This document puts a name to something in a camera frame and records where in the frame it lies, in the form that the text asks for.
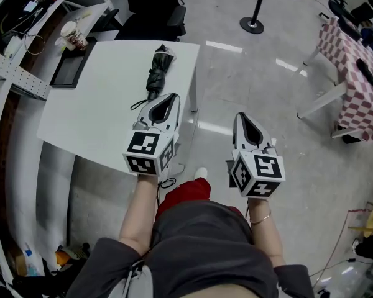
black umbrella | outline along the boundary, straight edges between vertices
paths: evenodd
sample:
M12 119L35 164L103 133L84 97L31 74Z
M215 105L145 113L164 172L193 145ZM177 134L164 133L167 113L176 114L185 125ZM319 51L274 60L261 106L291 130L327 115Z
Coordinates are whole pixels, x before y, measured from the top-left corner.
M164 88L166 82L166 73L171 63L176 59L176 56L171 48L165 47L163 44L155 51L152 60L152 68L149 70L147 81L147 91L149 92L147 101L153 101L157 98Z

glossy floor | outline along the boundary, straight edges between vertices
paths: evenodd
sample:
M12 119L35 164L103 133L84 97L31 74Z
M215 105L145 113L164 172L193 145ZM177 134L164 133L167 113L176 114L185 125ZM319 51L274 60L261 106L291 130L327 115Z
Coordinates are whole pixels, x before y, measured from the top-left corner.
M200 109L184 117L177 158L186 168L178 182L191 179L198 167L205 166L212 200L244 212L246 200L228 188L225 160L231 159L235 115L246 112L257 119L276 139L285 162L287 180L270 202L285 259L307 265L313 274L325 266L347 211L373 200L373 143L346 145L340 138L330 138L340 102L305 120L296 117L298 108L337 81L336 69L321 55L293 75L315 48L323 24L318 13L330 12L315 0L264 0L259 20L265 31L251 35L240 28L239 20L252 15L257 0L184 1L187 33L182 42L201 45ZM99 237L117 237L134 184L126 174L77 159L72 239L93 245ZM348 224L364 219L350 214ZM355 237L344 230L330 264L354 257ZM340 264L324 273L318 287L326 286L332 298L352 297L368 266Z

red and white checkered tablecloth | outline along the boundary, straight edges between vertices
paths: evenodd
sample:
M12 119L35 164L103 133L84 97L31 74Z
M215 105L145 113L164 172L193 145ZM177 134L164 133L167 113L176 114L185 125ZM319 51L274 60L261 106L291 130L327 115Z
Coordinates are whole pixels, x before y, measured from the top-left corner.
M318 48L344 76L347 93L343 109L339 115L339 125L349 129L364 130L363 139L373 140L373 86L356 66L358 58L368 65L373 74L373 51L365 48L361 41L355 42L338 26L338 18L333 17L319 33Z

white desk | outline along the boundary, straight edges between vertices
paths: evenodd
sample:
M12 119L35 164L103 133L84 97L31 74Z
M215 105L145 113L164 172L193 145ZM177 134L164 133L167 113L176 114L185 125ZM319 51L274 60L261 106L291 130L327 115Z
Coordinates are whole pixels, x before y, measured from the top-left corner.
M128 173L122 149L126 133L140 112L131 111L130 106L147 98L149 69L161 44L177 56L167 72L161 94L180 96L180 120L188 93L191 110L197 111L195 65L199 45L168 41L98 42L77 87L50 91L37 136L75 155Z

bracelet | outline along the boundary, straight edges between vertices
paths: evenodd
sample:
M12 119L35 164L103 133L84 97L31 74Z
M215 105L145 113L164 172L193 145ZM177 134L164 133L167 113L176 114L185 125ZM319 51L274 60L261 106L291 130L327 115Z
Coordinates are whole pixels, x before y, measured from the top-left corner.
M268 214L266 217L264 217L262 220L259 220L258 222L251 222L251 221L250 221L250 223L251 223L251 225L257 225L257 224L260 224L260 223L262 223L263 221L265 221L266 219L268 219L270 216L271 216L271 209L269 209L269 214Z

